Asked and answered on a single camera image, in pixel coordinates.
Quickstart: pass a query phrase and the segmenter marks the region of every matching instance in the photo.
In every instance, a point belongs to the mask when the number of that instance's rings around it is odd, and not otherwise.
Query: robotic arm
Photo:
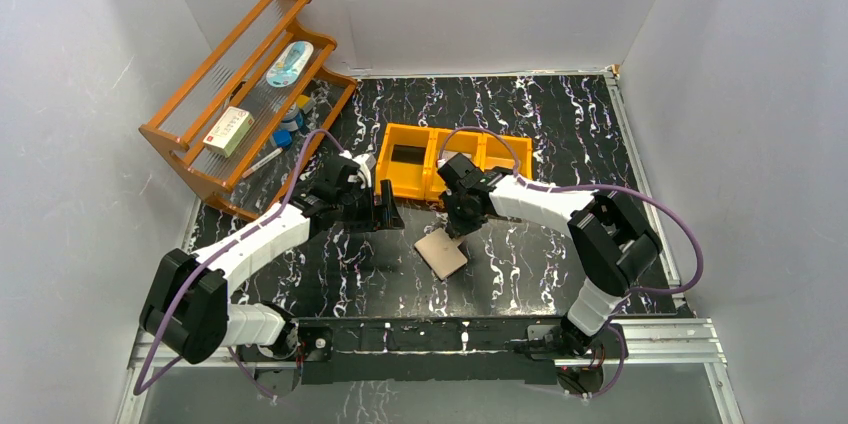
[[[297,325],[273,303],[231,304],[233,292],[276,256],[343,223],[348,232],[403,229],[391,182],[371,185],[374,157],[345,151],[327,159],[314,180],[296,184],[291,202],[277,203],[235,234],[189,255],[180,249],[159,264],[142,308],[141,327],[155,334],[177,290],[200,262],[213,259],[183,296],[162,341],[186,361],[204,361],[221,346],[257,344],[280,356],[297,347]]]
[[[653,264],[662,243],[629,196],[615,191],[550,192],[551,184],[523,184],[505,168],[482,171],[456,154],[438,170],[440,196],[452,238],[482,227],[488,217],[525,219],[570,235],[586,273],[577,301],[559,328],[528,339],[531,354],[585,355],[619,310],[630,288]]]

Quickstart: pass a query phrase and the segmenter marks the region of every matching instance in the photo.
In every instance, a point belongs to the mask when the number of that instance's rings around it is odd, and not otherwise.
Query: metal frame
[[[518,75],[602,75],[605,78],[607,88],[609,90],[612,106],[615,110],[616,117],[621,128],[624,144],[630,159],[633,164],[636,182],[639,188],[645,194],[651,195],[650,186],[648,185],[647,176],[642,166],[642,161],[639,158],[639,153],[636,149],[633,140],[633,134],[627,119],[627,114],[624,108],[624,102],[621,98],[621,92],[618,88],[618,82],[612,72],[605,69],[596,70],[574,70],[574,71],[526,71],[513,73],[492,73],[492,74],[474,74],[474,77],[479,76],[518,76]],[[360,79],[377,79],[377,78],[410,78],[410,77],[471,77],[469,74],[429,74],[429,75],[404,75],[404,76],[357,76]],[[192,209],[192,217],[196,216],[199,208],[199,200]],[[663,242],[667,242],[665,232],[659,220],[659,215],[653,207],[647,206],[649,221]],[[189,221],[188,229],[183,240],[183,245],[187,245],[193,229],[194,220]],[[666,250],[661,256],[663,269],[668,278],[669,284],[672,286],[680,284],[680,275],[674,263],[671,253]],[[682,295],[675,296],[676,302],[683,302]],[[625,339],[628,343],[630,356],[625,361],[625,365],[638,364],[692,364],[702,363],[704,365],[710,387],[713,392],[713,398],[716,402],[716,407],[721,416],[722,423],[725,424],[741,424],[742,415],[733,394],[733,388],[727,375],[727,360],[724,355],[721,343],[713,326],[712,319],[618,319],[617,324],[621,324]],[[133,384],[138,378],[141,365],[144,360],[150,343],[153,338],[149,334],[139,332],[135,346],[133,347],[129,360],[129,371],[127,375],[127,384],[124,396],[121,402],[120,410],[116,420],[117,424],[137,424],[140,422],[146,394],[134,396],[132,393]],[[153,367],[160,367],[173,359],[176,353],[167,347],[161,347],[153,360]],[[554,361],[557,366],[566,365],[586,365],[588,360],[580,359],[558,359]],[[180,362],[176,366],[189,366],[186,362]],[[251,363],[251,367],[263,369],[292,369],[292,362],[263,362]],[[207,359],[198,367],[206,368],[233,368],[236,364],[233,362],[226,349],[219,349],[212,357]]]

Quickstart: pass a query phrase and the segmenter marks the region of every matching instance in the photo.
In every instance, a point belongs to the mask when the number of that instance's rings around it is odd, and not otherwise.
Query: marble tabletop
[[[314,128],[338,90],[319,83],[308,116]],[[482,126],[528,136],[534,179],[560,185],[636,187],[636,178],[603,75],[365,79],[331,128],[354,155],[380,151],[390,122],[429,127]],[[302,142],[302,136],[295,146]],[[330,152],[322,144],[306,172]],[[233,199],[255,209],[270,203],[291,169],[286,152],[240,184]],[[553,316],[567,311],[584,274],[570,239],[534,223],[491,220],[468,237],[469,263],[445,281],[412,244],[443,224],[433,205],[398,200],[403,231],[349,235],[340,226],[278,256],[252,276],[241,302],[273,300],[303,317]],[[243,222],[203,206],[192,246],[234,232]],[[641,284],[667,287],[659,261]],[[673,314],[671,298],[640,295],[630,314]]]

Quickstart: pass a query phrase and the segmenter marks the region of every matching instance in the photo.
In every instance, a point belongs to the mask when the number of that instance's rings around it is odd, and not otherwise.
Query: yellow bin
[[[436,173],[439,148],[451,129],[407,126],[391,123],[386,127],[380,156],[377,159],[377,182],[392,181],[397,197],[438,201],[445,183]],[[532,179],[533,140],[529,137],[502,136],[515,150],[520,161],[519,172]],[[512,168],[509,150],[494,137],[482,132],[458,132],[445,148],[467,155],[477,167],[489,170],[496,166]]]

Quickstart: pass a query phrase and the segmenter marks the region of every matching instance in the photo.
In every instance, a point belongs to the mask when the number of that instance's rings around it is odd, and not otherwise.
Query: marble pattern
[[[313,89],[315,125],[336,90]],[[331,128],[352,153],[379,153],[389,122],[454,128],[473,125],[529,136],[534,178],[560,185],[636,179],[602,75],[368,79]],[[295,142],[299,146],[302,136]],[[318,155],[329,152],[322,144]],[[295,152],[277,158],[237,188],[234,199],[262,209],[292,167]],[[321,160],[313,159],[306,172]],[[446,281],[430,271],[412,244],[442,225],[435,205],[399,200],[403,231],[349,235],[339,226],[277,257],[245,285],[240,302],[273,300],[298,316],[439,317],[557,315],[584,278],[570,239],[534,223],[492,220],[469,236],[469,264]],[[242,223],[203,208],[193,245],[208,245]],[[641,284],[667,287],[657,262]],[[674,313],[670,298],[638,296],[628,313]]]

